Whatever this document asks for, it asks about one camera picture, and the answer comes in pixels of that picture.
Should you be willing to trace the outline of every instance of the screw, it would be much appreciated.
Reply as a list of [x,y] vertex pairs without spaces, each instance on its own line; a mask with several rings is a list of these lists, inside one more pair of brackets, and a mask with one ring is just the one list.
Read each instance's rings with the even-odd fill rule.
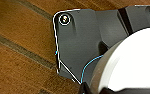
[[62,14],[62,15],[59,17],[59,22],[60,22],[62,25],[68,25],[69,22],[70,22],[70,17],[69,17],[67,14]]

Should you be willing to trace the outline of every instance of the blue wire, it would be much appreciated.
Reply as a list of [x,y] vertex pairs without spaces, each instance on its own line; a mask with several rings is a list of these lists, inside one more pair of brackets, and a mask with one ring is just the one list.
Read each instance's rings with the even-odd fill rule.
[[81,83],[83,82],[83,75],[84,75],[84,70],[85,70],[85,68],[86,68],[90,63],[92,63],[94,60],[96,60],[96,59],[98,59],[98,58],[101,58],[101,57],[103,57],[103,55],[100,55],[100,56],[98,56],[98,57],[92,59],[90,62],[88,62],[88,63],[84,66],[83,72],[82,72],[82,74],[81,74]]

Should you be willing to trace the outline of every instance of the screw head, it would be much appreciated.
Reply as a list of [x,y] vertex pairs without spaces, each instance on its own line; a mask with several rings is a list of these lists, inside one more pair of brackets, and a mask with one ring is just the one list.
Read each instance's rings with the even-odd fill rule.
[[62,25],[68,25],[70,23],[70,17],[68,16],[68,14],[62,14],[60,17],[59,17],[59,22],[62,24]]

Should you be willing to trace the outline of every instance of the wooden floor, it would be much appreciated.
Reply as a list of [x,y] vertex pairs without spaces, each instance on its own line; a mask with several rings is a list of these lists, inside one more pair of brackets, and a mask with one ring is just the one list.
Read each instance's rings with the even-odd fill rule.
[[56,74],[53,15],[145,4],[150,0],[0,0],[0,94],[77,94],[77,83]]

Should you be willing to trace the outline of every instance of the wood plank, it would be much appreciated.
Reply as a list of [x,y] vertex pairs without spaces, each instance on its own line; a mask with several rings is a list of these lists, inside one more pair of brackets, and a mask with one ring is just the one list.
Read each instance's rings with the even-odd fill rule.
[[27,7],[0,0],[0,35],[55,63],[52,21]]
[[67,92],[78,92],[79,85],[56,74],[0,44],[0,93],[35,94],[45,89],[52,94],[67,88]]

